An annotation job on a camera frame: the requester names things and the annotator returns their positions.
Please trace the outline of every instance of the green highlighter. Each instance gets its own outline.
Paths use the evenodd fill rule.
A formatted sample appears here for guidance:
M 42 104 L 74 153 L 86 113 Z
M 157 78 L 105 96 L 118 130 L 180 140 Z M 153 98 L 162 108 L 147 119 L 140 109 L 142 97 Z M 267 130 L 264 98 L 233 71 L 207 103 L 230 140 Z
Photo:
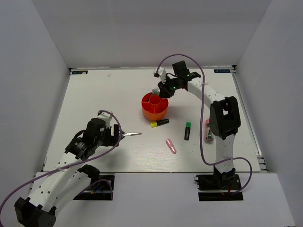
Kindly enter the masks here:
M 191 122 L 186 122 L 185 133 L 184 133 L 185 140 L 189 140 L 190 127 L 191 127 Z

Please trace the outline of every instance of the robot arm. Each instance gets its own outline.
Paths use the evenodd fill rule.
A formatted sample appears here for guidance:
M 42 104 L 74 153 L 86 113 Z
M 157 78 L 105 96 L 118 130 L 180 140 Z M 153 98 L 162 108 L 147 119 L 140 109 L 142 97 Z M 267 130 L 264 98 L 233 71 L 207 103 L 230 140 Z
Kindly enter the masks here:
M 203 80 L 197 72 L 190 73 L 184 61 L 172 65 L 175 78 L 170 78 L 164 68 L 154 71 L 155 77 L 161 77 L 158 83 L 159 96 L 170 98 L 177 89 L 183 88 L 202 100 Z M 233 141 L 241 125 L 237 99 L 225 97 L 208 84 L 204 84 L 204 103 L 210 109 L 210 128 L 216 140 L 216 162 L 231 160 L 214 166 L 214 174 L 219 185 L 224 185 L 235 176 L 233 165 Z
M 65 149 L 56 169 L 59 172 L 49 175 L 45 181 L 24 200 L 15 203 L 18 222 L 25 227 L 53 226 L 56 216 L 78 193 L 91 183 L 99 180 L 99 171 L 89 165 L 61 166 L 87 160 L 99 146 L 113 146 L 119 137 L 119 127 L 114 125 L 111 135 L 111 115 L 98 113 L 87 124 L 86 130 L 78 132 Z

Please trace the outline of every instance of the black marker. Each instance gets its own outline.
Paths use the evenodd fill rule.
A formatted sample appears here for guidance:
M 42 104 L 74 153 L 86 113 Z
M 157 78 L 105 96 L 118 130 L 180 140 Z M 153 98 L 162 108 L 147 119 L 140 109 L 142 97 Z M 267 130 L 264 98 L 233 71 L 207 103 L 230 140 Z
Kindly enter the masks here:
M 185 140 L 189 140 L 190 127 L 191 127 L 191 123 L 186 122 L 185 133 L 184 133 L 184 139 Z
M 164 125 L 164 124 L 167 124 L 167 123 L 169 123 L 169 119 L 163 119 L 163 120 L 151 122 L 151 127 L 154 128 L 154 127 Z

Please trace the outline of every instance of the white table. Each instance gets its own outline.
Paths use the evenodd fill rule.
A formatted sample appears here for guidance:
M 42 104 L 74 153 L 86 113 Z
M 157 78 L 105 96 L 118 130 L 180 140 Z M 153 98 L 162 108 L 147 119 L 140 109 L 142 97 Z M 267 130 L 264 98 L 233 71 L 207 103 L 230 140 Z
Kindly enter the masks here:
M 206 82 L 219 93 L 239 100 L 230 73 L 214 73 L 214 70 L 206 69 L 205 75 Z M 153 69 L 89 70 L 85 75 L 71 75 L 44 170 L 53 169 L 74 134 L 85 129 L 88 121 L 102 109 L 113 111 L 123 131 L 143 134 L 124 138 L 119 147 L 90 163 L 101 172 L 212 172 L 213 167 L 206 166 L 200 156 L 201 101 L 193 94 L 178 90 L 169 99 L 166 116 L 169 124 L 151 128 L 150 121 L 144 118 L 141 99 L 157 86 L 159 80 L 153 77 Z M 234 142 L 234 157 L 247 158 L 253 171 L 260 171 L 256 144 L 239 101 L 238 104 L 241 127 Z M 205 108 L 204 116 L 205 120 L 209 118 L 208 108 Z M 189 141 L 184 140 L 186 122 L 192 123 Z M 177 154 L 173 155 L 168 149 L 165 144 L 167 138 L 173 141 Z M 98 148 L 96 155 L 107 149 Z M 207 161 L 214 162 L 215 143 L 204 143 L 204 154 Z M 234 164 L 238 172 L 249 171 L 249 166 L 242 160 L 236 160 Z

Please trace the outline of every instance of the purple cable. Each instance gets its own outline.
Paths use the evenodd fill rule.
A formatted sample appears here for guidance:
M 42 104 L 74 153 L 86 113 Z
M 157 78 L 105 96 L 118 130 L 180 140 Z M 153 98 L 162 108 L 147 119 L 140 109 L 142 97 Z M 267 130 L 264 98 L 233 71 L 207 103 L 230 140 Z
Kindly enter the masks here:
M 201 105 L 201 117 L 200 117 L 200 151 L 201 151 L 201 157 L 202 157 L 202 160 L 203 162 L 207 165 L 207 166 L 214 166 L 214 165 L 217 165 L 217 164 L 220 164 L 220 163 L 223 163 L 223 162 L 226 162 L 226 161 L 229 161 L 231 160 L 231 158 L 226 158 L 226 159 L 223 159 L 219 162 L 214 162 L 214 163 L 208 163 L 205 158 L 204 158 L 204 154 L 203 154 L 203 140 L 202 140 L 202 137 L 203 137 L 203 133 L 202 133 L 202 129 L 203 129 L 203 113 L 204 113 L 204 86 L 205 86 L 205 74 L 204 74 L 204 71 L 202 69 L 202 67 L 200 66 L 200 64 L 193 58 L 189 57 L 188 55 L 186 54 L 182 54 L 182 53 L 175 53 L 175 54 L 171 54 L 169 56 L 167 56 L 166 58 L 164 58 L 160 64 L 158 65 L 158 68 L 156 70 L 156 73 L 158 72 L 159 68 L 161 67 L 161 64 L 167 59 L 167 58 L 170 58 L 172 56 L 184 56 L 186 58 L 189 58 L 190 60 L 192 60 L 197 66 L 198 68 L 201 70 L 202 72 L 202 80 L 203 80 L 203 84 L 202 84 L 202 105 Z M 237 159 L 242 159 L 244 161 L 246 161 L 248 163 L 248 165 L 250 166 L 250 176 L 246 182 L 246 184 L 240 188 L 239 190 L 235 191 L 235 192 L 232 192 L 231 194 L 236 194 L 236 193 L 239 193 L 241 192 L 244 188 L 246 188 L 246 186 L 249 184 L 250 180 L 251 180 L 251 176 L 252 176 L 252 166 L 250 164 L 250 162 L 244 158 L 244 157 L 235 157 L 233 160 L 237 160 Z
M 105 181 L 108 185 L 109 185 L 109 190 L 110 190 L 110 197 L 113 200 L 113 189 L 112 189 L 112 185 L 110 184 L 110 182 L 106 179 L 100 179 L 95 181 L 94 183 L 92 183 L 90 186 L 86 187 L 85 189 L 83 189 L 83 191 L 81 191 L 79 194 L 83 193 L 84 191 L 86 191 L 87 189 L 91 188 L 92 186 L 94 186 L 96 183 L 101 182 L 101 181 Z
M 95 160 L 95 159 L 97 159 L 97 158 L 100 158 L 100 157 L 102 157 L 102 156 L 108 154 L 109 152 L 111 152 L 114 148 L 116 148 L 116 147 L 119 145 L 119 142 L 120 142 L 121 139 L 122 139 L 122 128 L 121 128 L 120 122 L 118 121 L 118 119 L 117 119 L 111 112 L 106 111 L 106 110 L 100 110 L 100 111 L 99 111 L 99 113 L 102 113 L 102 112 L 108 113 L 109 115 L 111 115 L 111 116 L 115 119 L 115 121 L 117 122 L 117 124 L 118 124 L 118 126 L 119 126 L 120 135 L 119 135 L 119 138 L 118 138 L 117 143 L 116 143 L 111 149 L 109 149 L 108 151 L 102 153 L 101 155 L 98 155 L 98 156 L 96 156 L 96 157 L 92 157 L 92 158 L 87 159 L 87 160 L 85 160 L 85 161 L 81 161 L 81 162 L 78 162 L 78 163 L 73 163 L 73 164 L 69 164 L 69 165 L 63 166 L 63 167 L 61 167 L 60 169 L 66 169 L 66 168 L 69 168 L 69 167 L 72 167 L 72 166 L 81 165 L 81 164 L 87 163 L 87 162 L 89 162 L 89 161 Z M 50 172 L 48 172 L 48 173 L 46 173 L 46 174 L 43 174 L 43 175 L 38 176 L 38 177 L 36 177 L 36 178 L 34 178 L 34 179 L 30 180 L 30 181 L 27 181 L 27 182 L 24 183 L 23 185 L 19 186 L 19 187 L 16 188 L 15 190 L 13 190 L 13 191 L 4 199 L 4 201 L 3 201 L 2 204 L 0 205 L 0 215 L 1 215 L 1 213 L 2 213 L 4 204 L 7 202 L 7 200 L 8 200 L 13 194 L 15 194 L 17 191 L 19 191 L 21 188 L 25 187 L 26 185 L 28 185 L 28 184 L 30 184 L 30 183 L 33 183 L 33 182 L 35 182 L 35 181 L 41 179 L 42 177 L 45 177 L 45 176 L 48 176 L 48 175 L 55 174 L 55 173 L 57 173 L 58 171 L 59 171 L 58 169 L 54 169 L 54 170 L 52 170 L 52 171 L 50 171 Z M 4 227 L 3 224 L 2 224 L 2 222 L 1 222 L 1 219 L 0 219 L 0 227 Z

